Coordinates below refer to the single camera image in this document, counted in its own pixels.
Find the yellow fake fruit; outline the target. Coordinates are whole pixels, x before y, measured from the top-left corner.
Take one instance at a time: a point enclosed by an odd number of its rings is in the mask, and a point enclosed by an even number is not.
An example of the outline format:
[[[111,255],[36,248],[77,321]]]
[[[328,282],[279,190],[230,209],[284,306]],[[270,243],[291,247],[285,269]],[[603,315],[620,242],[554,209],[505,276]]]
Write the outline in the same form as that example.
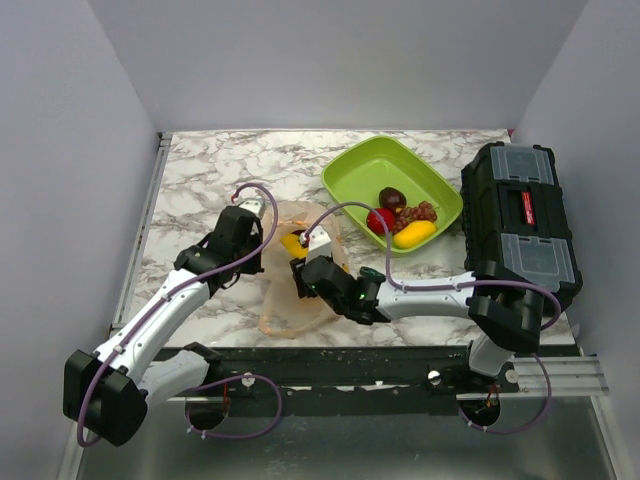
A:
[[[308,254],[308,248],[301,244],[298,233],[292,232],[282,236],[280,243],[292,258],[304,259]]]

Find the translucent orange plastic bag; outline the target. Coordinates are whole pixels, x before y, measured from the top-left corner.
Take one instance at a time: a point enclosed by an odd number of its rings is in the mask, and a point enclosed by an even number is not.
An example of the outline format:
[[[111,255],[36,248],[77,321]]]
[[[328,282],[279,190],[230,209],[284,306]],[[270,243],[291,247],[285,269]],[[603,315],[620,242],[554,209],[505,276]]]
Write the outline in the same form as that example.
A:
[[[262,227],[268,233],[275,227],[273,238],[261,252],[264,271],[264,299],[258,327],[262,333],[276,338],[293,339],[336,321],[339,315],[320,298],[300,298],[289,262],[292,258],[280,243],[282,236],[306,230],[325,212],[325,208],[310,201],[284,201],[278,206],[278,220],[267,210]]]

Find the dark red fake fruit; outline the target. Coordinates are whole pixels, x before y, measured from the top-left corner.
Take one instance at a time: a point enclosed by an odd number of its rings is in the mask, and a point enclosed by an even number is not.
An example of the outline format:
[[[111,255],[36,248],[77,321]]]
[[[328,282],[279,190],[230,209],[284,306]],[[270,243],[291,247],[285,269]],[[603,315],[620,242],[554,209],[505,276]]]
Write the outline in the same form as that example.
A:
[[[385,187],[378,194],[378,202],[382,208],[398,214],[404,210],[407,205],[406,196],[394,187]]]

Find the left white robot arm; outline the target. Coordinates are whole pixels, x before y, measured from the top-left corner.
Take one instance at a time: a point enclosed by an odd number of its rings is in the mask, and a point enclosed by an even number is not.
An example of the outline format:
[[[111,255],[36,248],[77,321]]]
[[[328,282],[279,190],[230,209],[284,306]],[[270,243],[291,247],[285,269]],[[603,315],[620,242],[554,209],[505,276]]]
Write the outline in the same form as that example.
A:
[[[63,413],[75,421],[80,446],[101,439],[121,446],[152,406],[184,390],[209,395],[220,387],[214,354],[199,344],[183,348],[172,360],[154,360],[178,327],[218,291],[243,275],[262,272],[265,209],[257,199],[226,207],[212,232],[179,253],[158,292],[123,329],[91,353],[70,355],[63,373]]]

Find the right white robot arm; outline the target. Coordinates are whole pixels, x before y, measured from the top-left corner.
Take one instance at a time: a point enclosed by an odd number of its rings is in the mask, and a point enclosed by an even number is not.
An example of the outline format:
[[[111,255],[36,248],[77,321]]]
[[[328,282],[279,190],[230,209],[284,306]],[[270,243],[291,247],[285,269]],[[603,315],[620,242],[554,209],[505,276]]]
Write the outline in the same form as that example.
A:
[[[460,379],[480,392],[493,384],[516,353],[539,349],[544,288],[496,275],[506,270],[488,262],[487,273],[465,272],[448,278],[394,281],[363,267],[357,277],[324,255],[290,262],[301,298],[318,297],[339,316],[362,325],[407,317],[455,317],[475,323],[481,335],[471,343]]]

